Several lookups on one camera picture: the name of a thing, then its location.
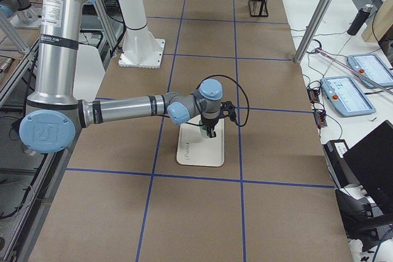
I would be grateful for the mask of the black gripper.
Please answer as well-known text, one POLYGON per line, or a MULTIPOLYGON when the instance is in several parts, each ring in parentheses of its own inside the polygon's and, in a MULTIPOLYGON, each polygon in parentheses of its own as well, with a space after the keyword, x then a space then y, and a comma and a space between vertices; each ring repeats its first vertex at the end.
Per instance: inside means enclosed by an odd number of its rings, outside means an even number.
MULTIPOLYGON (((236 123, 236 108, 231 101, 221 102, 220 112, 219 112, 219 119, 222 118, 229 118, 230 121, 236 123)), ((206 127, 206 134, 209 138, 215 138, 215 126, 207 126, 206 127)))

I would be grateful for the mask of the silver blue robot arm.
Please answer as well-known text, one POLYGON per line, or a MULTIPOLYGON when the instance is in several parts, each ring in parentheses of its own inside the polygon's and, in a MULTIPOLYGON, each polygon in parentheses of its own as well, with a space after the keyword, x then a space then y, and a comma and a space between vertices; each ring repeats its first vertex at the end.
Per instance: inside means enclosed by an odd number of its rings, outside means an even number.
POLYGON ((89 0, 43 0, 36 86, 26 100, 19 127, 23 144, 39 153, 64 150, 78 128, 141 117, 167 117, 175 125, 200 118, 213 138, 224 118, 236 121, 233 104, 223 101, 216 76, 188 95, 176 92, 128 99, 98 100, 102 62, 79 42, 83 6, 89 0))

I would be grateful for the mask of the background blue robot arm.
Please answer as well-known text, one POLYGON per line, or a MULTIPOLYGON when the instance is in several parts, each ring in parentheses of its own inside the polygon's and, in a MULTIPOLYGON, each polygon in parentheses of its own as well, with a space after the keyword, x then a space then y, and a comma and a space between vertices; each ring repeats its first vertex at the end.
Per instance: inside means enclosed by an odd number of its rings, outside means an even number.
POLYGON ((17 12, 24 12, 30 7, 30 0, 1 0, 1 14, 5 18, 13 17, 17 12))

